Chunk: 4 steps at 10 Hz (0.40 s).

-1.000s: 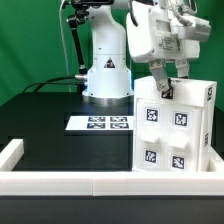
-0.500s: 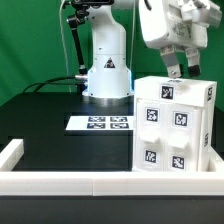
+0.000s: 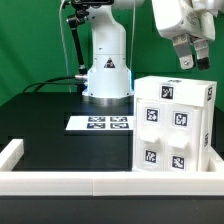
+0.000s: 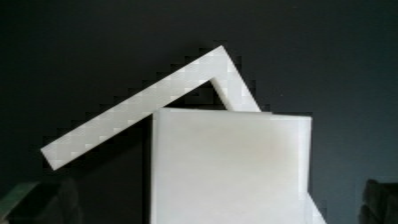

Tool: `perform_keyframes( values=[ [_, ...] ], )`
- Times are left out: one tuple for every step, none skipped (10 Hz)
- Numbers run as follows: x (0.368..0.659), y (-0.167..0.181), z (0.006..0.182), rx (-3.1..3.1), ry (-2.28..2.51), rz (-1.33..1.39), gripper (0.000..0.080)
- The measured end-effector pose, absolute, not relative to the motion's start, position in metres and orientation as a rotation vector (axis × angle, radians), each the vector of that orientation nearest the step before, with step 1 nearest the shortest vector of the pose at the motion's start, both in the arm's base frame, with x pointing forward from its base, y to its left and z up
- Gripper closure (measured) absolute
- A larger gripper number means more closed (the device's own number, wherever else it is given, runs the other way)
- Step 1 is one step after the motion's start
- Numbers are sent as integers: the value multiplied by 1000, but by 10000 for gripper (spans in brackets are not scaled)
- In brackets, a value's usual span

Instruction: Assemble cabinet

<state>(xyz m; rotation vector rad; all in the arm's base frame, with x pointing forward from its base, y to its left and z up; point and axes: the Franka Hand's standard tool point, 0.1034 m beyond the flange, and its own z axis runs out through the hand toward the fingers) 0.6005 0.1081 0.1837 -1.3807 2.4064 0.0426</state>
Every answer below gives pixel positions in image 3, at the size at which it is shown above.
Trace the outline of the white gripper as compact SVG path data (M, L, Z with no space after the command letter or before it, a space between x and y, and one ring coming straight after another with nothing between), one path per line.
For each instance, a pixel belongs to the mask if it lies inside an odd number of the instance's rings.
M206 40L215 40L214 20L213 15L203 7L196 8L197 1L152 0L156 28L161 37L173 39L173 47L183 70L193 69L195 65L188 35L202 38L194 41L198 69L210 68Z

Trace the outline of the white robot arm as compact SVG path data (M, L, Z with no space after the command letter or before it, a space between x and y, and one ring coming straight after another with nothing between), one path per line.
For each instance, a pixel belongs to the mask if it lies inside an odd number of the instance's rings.
M93 64L84 79L83 98L103 105L133 96L131 71L126 66L126 31L115 21L114 9L135 8L145 0L114 0L87 11L92 28ZM210 67L209 45L215 39L213 18L224 13L224 0L151 0L156 28L173 42L180 66Z

